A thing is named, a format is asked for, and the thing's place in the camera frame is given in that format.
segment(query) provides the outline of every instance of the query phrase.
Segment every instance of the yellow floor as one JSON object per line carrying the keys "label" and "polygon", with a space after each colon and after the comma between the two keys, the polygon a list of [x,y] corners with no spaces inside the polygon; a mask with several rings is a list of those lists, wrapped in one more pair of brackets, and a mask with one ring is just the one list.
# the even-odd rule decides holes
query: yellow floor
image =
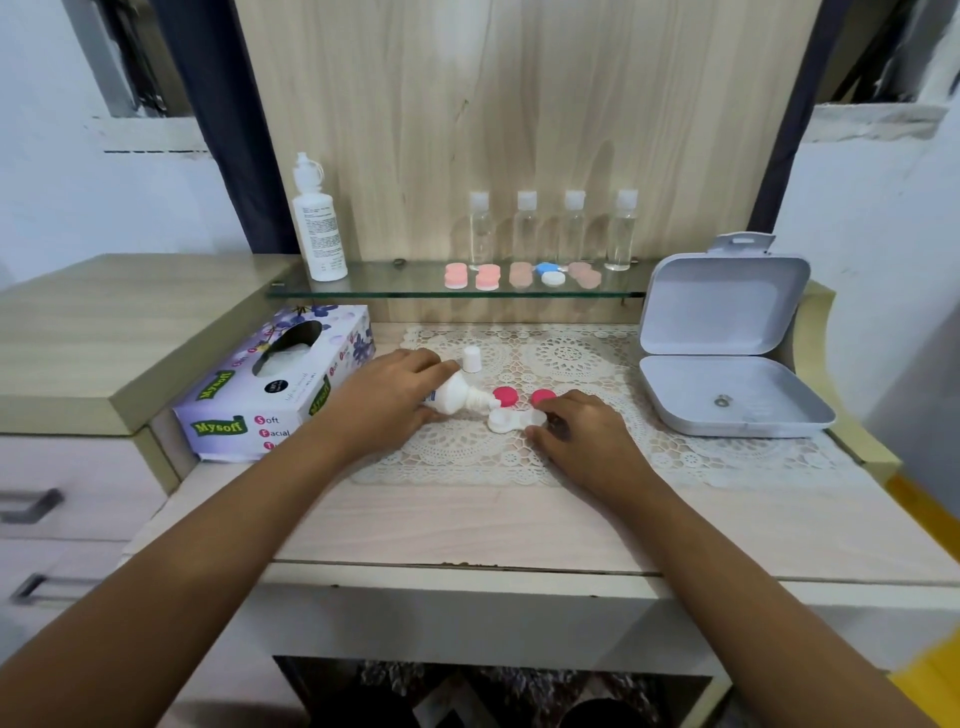
{"label": "yellow floor", "polygon": [[[900,475],[890,479],[886,490],[947,553],[960,561],[957,519]],[[890,679],[938,725],[960,726],[960,629]]]}

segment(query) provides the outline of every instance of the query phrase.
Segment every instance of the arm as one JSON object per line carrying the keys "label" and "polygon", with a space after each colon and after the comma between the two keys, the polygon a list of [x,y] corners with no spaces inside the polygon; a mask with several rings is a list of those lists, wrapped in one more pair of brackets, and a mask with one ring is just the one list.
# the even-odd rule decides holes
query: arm
{"label": "arm", "polygon": [[569,392],[539,409],[565,422],[527,436],[630,528],[764,725],[932,726],[880,671],[690,508],[620,416]]}
{"label": "arm", "polygon": [[344,467],[435,419],[420,403],[457,369],[428,350],[399,350],[354,374],[310,422],[11,657],[0,668],[0,725],[156,725],[314,501]]}

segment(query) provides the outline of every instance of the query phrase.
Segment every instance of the white plastic bottle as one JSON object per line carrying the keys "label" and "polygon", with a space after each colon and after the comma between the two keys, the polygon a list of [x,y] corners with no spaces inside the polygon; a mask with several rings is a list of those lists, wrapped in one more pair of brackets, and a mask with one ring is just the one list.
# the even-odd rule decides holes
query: white plastic bottle
{"label": "white plastic bottle", "polygon": [[463,372],[457,372],[428,394],[423,403],[441,414],[452,415],[466,408],[480,415],[489,415],[500,406],[500,400],[467,383]]}
{"label": "white plastic bottle", "polygon": [[307,270],[313,280],[339,280],[347,274],[347,259],[340,242],[333,198],[320,191],[324,169],[318,162],[297,154],[294,181],[300,195],[294,198],[294,215]]}

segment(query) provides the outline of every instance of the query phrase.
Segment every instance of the drawer handle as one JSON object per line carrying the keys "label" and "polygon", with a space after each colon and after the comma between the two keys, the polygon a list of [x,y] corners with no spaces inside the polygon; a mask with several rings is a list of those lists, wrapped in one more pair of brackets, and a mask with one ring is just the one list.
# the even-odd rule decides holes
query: drawer handle
{"label": "drawer handle", "polygon": [[[47,576],[42,573],[32,573],[23,584],[10,595],[14,604],[33,606],[48,604],[50,606],[64,606],[79,601],[93,590],[101,579],[84,579],[76,576]],[[54,590],[52,594],[39,594],[37,590],[47,585]],[[78,594],[65,594],[70,589],[79,589]]]}
{"label": "drawer handle", "polygon": [[44,493],[37,491],[0,491],[0,501],[24,503],[23,508],[0,510],[0,523],[36,523],[63,503],[63,493],[51,488]]}

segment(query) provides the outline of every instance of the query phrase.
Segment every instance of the hand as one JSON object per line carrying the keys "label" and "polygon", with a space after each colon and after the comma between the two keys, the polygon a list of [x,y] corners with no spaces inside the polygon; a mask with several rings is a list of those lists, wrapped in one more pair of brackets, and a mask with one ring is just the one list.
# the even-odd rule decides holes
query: hand
{"label": "hand", "polygon": [[342,449],[344,467],[397,449],[426,423],[444,418],[423,406],[423,398],[459,369],[429,349],[397,349],[352,374],[301,430],[309,428],[315,438],[321,431],[331,447]]}
{"label": "hand", "polygon": [[524,434],[573,482],[614,510],[627,504],[639,481],[657,478],[623,418],[599,397],[574,389],[540,401],[537,409],[551,422],[527,427]]}

